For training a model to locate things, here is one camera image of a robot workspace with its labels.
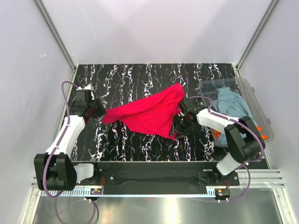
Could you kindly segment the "pink red t shirt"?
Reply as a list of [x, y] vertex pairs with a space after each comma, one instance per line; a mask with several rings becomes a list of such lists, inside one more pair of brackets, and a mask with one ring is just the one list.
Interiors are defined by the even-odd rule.
[[178, 104], [184, 95], [183, 87], [174, 84], [152, 96], [108, 109], [102, 122], [111, 124], [119, 120], [132, 132], [173, 140], [176, 138], [175, 134], [171, 134], [173, 116], [179, 114]]

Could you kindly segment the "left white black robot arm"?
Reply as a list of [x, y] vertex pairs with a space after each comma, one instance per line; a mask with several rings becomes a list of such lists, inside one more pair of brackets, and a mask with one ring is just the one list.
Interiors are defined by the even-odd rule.
[[80, 181], [86, 180], [95, 185], [101, 179], [101, 173], [95, 170], [92, 163], [73, 165], [71, 162], [77, 138], [88, 121], [100, 118], [106, 113], [90, 84], [76, 89], [75, 100], [69, 113], [51, 146], [45, 153], [37, 154], [34, 158], [37, 186], [40, 190], [71, 191]]

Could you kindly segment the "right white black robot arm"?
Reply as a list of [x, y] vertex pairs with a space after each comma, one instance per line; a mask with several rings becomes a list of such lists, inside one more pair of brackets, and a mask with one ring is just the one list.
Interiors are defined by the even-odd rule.
[[169, 136], [184, 137], [195, 124], [207, 126], [224, 134], [229, 152], [212, 171], [208, 172], [214, 183], [223, 185], [228, 181], [229, 175], [242, 165], [263, 158], [265, 142], [250, 117], [236, 118], [218, 113], [212, 109], [213, 100], [201, 97], [211, 102], [208, 107], [204, 107], [195, 102], [197, 98], [199, 97], [194, 96], [179, 102], [180, 112], [173, 116]]

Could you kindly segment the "black marble pattern mat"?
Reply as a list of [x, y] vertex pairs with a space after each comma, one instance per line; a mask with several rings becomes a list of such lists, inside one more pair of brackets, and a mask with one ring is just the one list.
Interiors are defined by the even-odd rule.
[[[202, 81], [238, 77], [229, 63], [81, 64], [72, 77], [76, 86], [91, 84], [105, 108], [114, 108], [182, 85], [185, 96], [199, 95]], [[217, 161], [227, 153], [216, 146], [207, 127], [194, 126], [189, 135], [170, 140], [135, 133], [117, 121], [105, 125], [92, 119], [71, 154], [73, 161]]]

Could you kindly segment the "orange t shirt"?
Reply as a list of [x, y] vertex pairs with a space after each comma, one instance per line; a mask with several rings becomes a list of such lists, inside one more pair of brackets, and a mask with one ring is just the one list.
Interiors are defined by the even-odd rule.
[[[245, 116], [248, 116], [252, 119], [252, 116], [251, 115], [247, 115], [247, 114], [242, 114], [242, 115], [234, 115], [234, 117], [237, 117], [237, 118], [243, 118]], [[258, 132], [260, 133], [261, 137], [263, 140], [266, 140], [268, 139], [268, 136], [265, 135], [265, 134], [261, 134], [261, 127], [258, 125], [258, 123], [256, 121], [253, 120], [253, 123], [255, 124]], [[226, 145], [227, 144], [227, 139], [226, 139], [226, 136], [225, 134], [222, 134], [221, 132], [215, 130], [215, 129], [212, 129], [211, 128], [211, 133], [212, 133], [212, 136], [214, 137], [214, 140], [217, 141], [219, 144], [221, 145]]]

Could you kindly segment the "clear plastic bin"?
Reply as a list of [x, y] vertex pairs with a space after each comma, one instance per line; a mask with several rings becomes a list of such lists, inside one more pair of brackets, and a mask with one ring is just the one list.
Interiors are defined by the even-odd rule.
[[236, 118], [248, 116], [253, 119], [265, 142], [274, 139], [270, 120], [266, 118], [254, 95], [254, 89], [244, 78], [203, 81], [199, 94], [213, 100], [212, 110]]

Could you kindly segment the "grey blue t shirt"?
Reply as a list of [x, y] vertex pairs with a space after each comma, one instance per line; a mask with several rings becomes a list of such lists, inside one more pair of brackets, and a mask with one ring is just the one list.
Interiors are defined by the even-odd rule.
[[216, 112], [230, 117], [242, 114], [252, 116], [252, 112], [243, 97], [231, 91], [229, 87], [217, 89], [217, 98], [213, 101], [212, 108]]

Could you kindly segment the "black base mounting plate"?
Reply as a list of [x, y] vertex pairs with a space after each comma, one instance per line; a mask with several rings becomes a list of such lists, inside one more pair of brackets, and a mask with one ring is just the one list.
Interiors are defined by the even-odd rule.
[[239, 187], [244, 168], [221, 177], [215, 161], [99, 161], [95, 177], [78, 186], [104, 188], [104, 195], [195, 196], [208, 194], [207, 187]]

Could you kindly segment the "right orange connector block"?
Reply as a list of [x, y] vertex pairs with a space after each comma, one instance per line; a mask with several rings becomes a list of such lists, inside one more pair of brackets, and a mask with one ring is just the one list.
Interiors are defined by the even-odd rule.
[[216, 191], [217, 196], [229, 196], [230, 195], [230, 190], [229, 189], [218, 189]]

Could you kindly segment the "orange connector block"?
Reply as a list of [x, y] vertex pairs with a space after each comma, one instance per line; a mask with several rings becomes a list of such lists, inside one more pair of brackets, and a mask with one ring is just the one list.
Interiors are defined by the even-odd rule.
[[102, 188], [91, 188], [90, 195], [102, 195], [103, 189]]
[[229, 189], [218, 189], [216, 191], [217, 196], [229, 196], [230, 195], [230, 190]]

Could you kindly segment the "left orange connector block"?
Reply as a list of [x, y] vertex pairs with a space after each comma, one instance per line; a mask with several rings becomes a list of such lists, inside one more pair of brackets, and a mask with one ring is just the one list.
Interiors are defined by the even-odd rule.
[[102, 188], [91, 188], [90, 195], [102, 195], [103, 189]]

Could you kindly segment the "aluminium rail crossbar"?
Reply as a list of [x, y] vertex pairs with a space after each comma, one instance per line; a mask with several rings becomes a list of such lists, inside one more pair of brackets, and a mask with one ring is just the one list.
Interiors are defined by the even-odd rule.
[[228, 177], [217, 182], [208, 175], [211, 170], [102, 170], [93, 178], [85, 179], [76, 184], [78, 188], [115, 188], [124, 190], [132, 189], [134, 193], [138, 189], [157, 190], [162, 188], [176, 188], [184, 191], [197, 191], [203, 189], [224, 189], [234, 187], [283, 187], [280, 172], [272, 169], [239, 169]]

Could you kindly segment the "left aluminium frame post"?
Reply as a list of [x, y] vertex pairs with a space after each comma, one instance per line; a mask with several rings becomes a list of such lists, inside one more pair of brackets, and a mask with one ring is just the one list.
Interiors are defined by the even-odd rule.
[[33, 0], [34, 4], [36, 5], [39, 13], [41, 14], [46, 26], [48, 27], [51, 35], [54, 38], [54, 41], [56, 42], [58, 48], [60, 49], [64, 59], [66, 60], [68, 66], [70, 67], [70, 69], [72, 70], [72, 72], [74, 72], [76, 70], [76, 64], [74, 63], [74, 61], [71, 58], [71, 55], [69, 54], [66, 46], [63, 43], [62, 38], [60, 37], [55, 24], [53, 22], [53, 20], [51, 19], [51, 16], [48, 12], [48, 10], [46, 9], [44, 3], [42, 0]]

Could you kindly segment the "aluminium frame post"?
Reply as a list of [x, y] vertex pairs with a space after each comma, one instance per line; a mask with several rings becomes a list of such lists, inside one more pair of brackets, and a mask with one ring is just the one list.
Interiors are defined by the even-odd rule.
[[69, 54], [66, 46], [63, 43], [62, 38], [60, 37], [55, 24], [53, 22], [53, 20], [51, 19], [51, 16], [48, 12], [48, 10], [46, 9], [44, 3], [42, 0], [33, 0], [34, 4], [36, 5], [39, 13], [41, 14], [46, 26], [48, 27], [51, 35], [54, 38], [54, 41], [56, 42], [58, 48], [60, 49], [64, 59], [66, 60], [68, 66], [70, 67], [70, 69], [72, 70], [72, 72], [74, 72], [76, 70], [76, 64], [74, 63], [74, 61], [71, 58], [71, 55]]
[[238, 63], [235, 65], [237, 71], [241, 69], [243, 66], [244, 62], [246, 61], [247, 57], [249, 56], [251, 50], [255, 46], [258, 38], [260, 37], [262, 31], [266, 27], [267, 23], [269, 22], [272, 14], [276, 10], [277, 6], [279, 5], [280, 0], [271, 0], [268, 7], [266, 8], [257, 28], [255, 29], [248, 45], [246, 46], [241, 58], [239, 59]]

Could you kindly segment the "right aluminium frame post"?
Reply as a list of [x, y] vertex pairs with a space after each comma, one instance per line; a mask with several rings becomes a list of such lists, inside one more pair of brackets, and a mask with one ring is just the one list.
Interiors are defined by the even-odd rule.
[[266, 8], [257, 28], [255, 29], [248, 45], [246, 46], [241, 58], [239, 59], [238, 63], [235, 65], [237, 71], [241, 69], [243, 66], [244, 62], [246, 61], [247, 57], [249, 56], [251, 50], [255, 46], [258, 38], [260, 37], [262, 31], [266, 27], [267, 23], [269, 22], [272, 14], [276, 10], [277, 6], [279, 5], [280, 0], [271, 0], [268, 7]]

